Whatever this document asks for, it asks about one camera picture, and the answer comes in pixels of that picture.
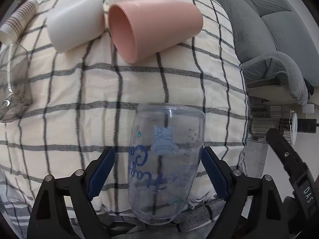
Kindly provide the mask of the white plastic cup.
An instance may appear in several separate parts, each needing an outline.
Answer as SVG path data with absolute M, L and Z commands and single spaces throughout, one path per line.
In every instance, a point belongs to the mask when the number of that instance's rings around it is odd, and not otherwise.
M 105 28 L 102 0 L 70 0 L 50 11 L 48 35 L 58 53 L 99 37 Z

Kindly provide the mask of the pink plastic cup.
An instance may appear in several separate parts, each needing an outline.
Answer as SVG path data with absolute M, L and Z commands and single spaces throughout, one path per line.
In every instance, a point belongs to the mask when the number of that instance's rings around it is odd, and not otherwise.
M 113 4 L 108 22 L 119 54 L 134 64 L 198 35 L 203 16 L 188 2 L 134 0 Z

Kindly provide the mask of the white electric heater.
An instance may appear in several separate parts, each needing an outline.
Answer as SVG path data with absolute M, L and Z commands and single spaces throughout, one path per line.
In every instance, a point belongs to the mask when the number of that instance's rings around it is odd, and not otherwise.
M 267 132 L 275 128 L 290 145 L 294 145 L 297 137 L 297 122 L 297 113 L 293 110 L 254 112 L 249 124 L 248 138 L 266 144 Z

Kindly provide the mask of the plaid checkered tablecloth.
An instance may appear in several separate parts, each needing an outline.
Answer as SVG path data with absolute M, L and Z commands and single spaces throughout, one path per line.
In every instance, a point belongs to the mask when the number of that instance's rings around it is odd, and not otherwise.
M 93 206 L 100 217 L 135 223 L 128 203 L 127 157 L 140 103 L 196 107 L 206 115 L 205 144 L 229 166 L 245 170 L 248 98 L 235 55 L 232 27 L 217 0 L 180 0 L 200 9 L 194 38 L 131 66 L 110 33 L 59 54 L 46 25 L 51 9 L 69 0 L 38 0 L 20 39 L 29 54 L 33 103 L 1 124 L 1 203 L 20 238 L 43 178 L 71 175 L 106 146 L 116 162 Z

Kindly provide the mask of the grey sectional sofa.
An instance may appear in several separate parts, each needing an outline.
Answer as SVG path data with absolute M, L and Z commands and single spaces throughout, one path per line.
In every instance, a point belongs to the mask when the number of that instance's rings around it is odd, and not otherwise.
M 229 17 L 251 97 L 318 104 L 318 50 L 287 0 L 217 0 Z

